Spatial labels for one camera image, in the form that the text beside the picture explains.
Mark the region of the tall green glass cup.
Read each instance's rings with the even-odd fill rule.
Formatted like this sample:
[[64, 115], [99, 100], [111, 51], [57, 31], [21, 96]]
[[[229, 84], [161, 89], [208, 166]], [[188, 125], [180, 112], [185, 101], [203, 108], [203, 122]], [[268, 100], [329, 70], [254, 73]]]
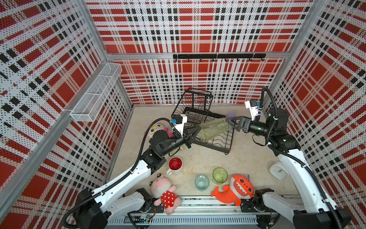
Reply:
[[225, 117], [199, 124], [199, 127], [201, 130], [196, 137], [202, 142], [208, 142], [230, 129]]

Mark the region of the lavender plastic cup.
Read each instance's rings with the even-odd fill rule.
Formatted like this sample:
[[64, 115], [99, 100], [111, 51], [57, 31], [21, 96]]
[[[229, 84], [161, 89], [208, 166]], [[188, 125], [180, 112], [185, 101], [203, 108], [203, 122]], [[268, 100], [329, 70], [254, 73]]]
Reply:
[[235, 112], [233, 111], [229, 111], [226, 115], [226, 122], [232, 121], [234, 120], [234, 118], [236, 117]]

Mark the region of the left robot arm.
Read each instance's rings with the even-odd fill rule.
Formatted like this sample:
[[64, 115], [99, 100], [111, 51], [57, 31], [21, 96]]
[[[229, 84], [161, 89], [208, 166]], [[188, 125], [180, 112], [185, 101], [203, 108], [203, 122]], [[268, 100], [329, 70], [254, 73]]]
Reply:
[[112, 204], [139, 181], [149, 177], [165, 162], [166, 154], [182, 145], [190, 147], [201, 128], [188, 128], [178, 137], [169, 138], [165, 131], [157, 131], [149, 140], [150, 146], [138, 153], [134, 165], [123, 174], [93, 191], [85, 189], [78, 195], [77, 203], [62, 218], [69, 229], [103, 229], [112, 217]]

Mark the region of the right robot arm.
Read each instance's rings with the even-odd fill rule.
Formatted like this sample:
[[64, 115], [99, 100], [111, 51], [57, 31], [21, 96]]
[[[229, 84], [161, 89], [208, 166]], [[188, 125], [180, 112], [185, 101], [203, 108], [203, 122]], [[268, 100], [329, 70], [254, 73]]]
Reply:
[[257, 192], [259, 203], [291, 221], [297, 229], [343, 229], [351, 221], [351, 213], [339, 207], [322, 187], [307, 163], [299, 143], [287, 132], [286, 110], [276, 106], [268, 87], [262, 88], [261, 98], [264, 98], [265, 94], [272, 102], [265, 122], [259, 120], [264, 103], [256, 101], [251, 101], [249, 106], [258, 114], [251, 117], [229, 117], [227, 122], [238, 132], [243, 131], [265, 138], [265, 146], [273, 151], [288, 171], [304, 206], [296, 209], [292, 202], [271, 189]]

